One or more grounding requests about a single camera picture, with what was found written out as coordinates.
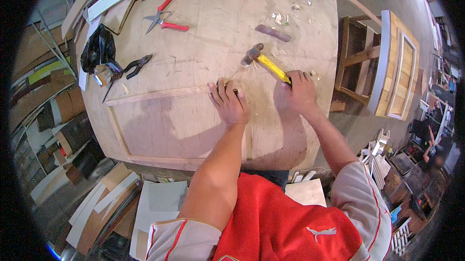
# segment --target yellow hammer handle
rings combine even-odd
[[[285,83],[288,83],[288,84],[291,84],[291,79],[287,76],[287,74],[285,72],[283,72],[281,69],[279,69],[279,67],[277,67],[276,65],[274,65],[273,62],[271,62],[265,55],[263,54],[260,54],[259,57],[257,57],[257,59],[263,63],[264,65],[266,65],[272,72],[276,73],[276,75],[281,78],[281,80]]]

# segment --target workshop floor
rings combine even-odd
[[[429,69],[429,51],[434,51],[433,37],[429,24],[428,14],[424,0],[358,0],[374,14],[381,14],[382,10],[389,9],[396,14],[400,20],[410,29],[420,43],[420,67]],[[364,15],[362,11],[355,8],[346,0],[337,0],[338,16]],[[391,118],[377,117],[360,103],[351,97],[346,98],[346,110],[344,112],[333,112],[329,114],[329,120],[345,136],[354,152],[365,148],[367,143],[374,139],[381,128],[391,130],[391,140],[394,148],[401,146],[406,138],[407,125],[414,117],[418,107],[420,96],[415,94],[407,121],[399,121]],[[315,159],[314,167],[328,168],[323,157],[321,148]]]

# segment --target black plastic bag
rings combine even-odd
[[[89,37],[81,54],[82,70],[93,74],[96,65],[108,62],[119,66],[115,61],[115,54],[116,47],[113,34],[105,28],[105,25],[100,24]]]

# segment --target jersey sleeve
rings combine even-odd
[[[366,250],[372,260],[382,260],[391,244],[392,223],[365,165],[354,162],[341,169],[331,189],[331,203],[357,228],[363,241],[361,249]]]
[[[175,219],[150,227],[147,261],[211,260],[221,232],[195,220]]]

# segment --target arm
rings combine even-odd
[[[425,160],[425,162],[428,162],[430,160],[429,156],[428,156],[428,153],[430,152],[432,146],[433,146],[433,142],[430,141],[430,146],[428,147],[428,149],[426,149],[425,153],[423,154],[423,159]]]
[[[292,79],[292,88],[283,84],[287,90],[288,105],[292,110],[303,115],[313,127],[325,159],[334,175],[337,176],[345,165],[357,162],[357,156],[318,107],[317,91],[310,75],[300,70],[288,72],[287,75]]]
[[[431,137],[431,142],[433,142],[433,146],[436,146],[437,143],[436,143],[436,140],[434,138],[434,135],[433,135],[433,131],[431,130],[431,126],[428,125],[428,130],[430,130],[430,137]]]
[[[178,218],[194,218],[223,231],[237,200],[237,179],[241,166],[241,143],[250,119],[244,93],[236,94],[232,81],[209,83],[210,99],[226,122],[226,131],[192,177]]]

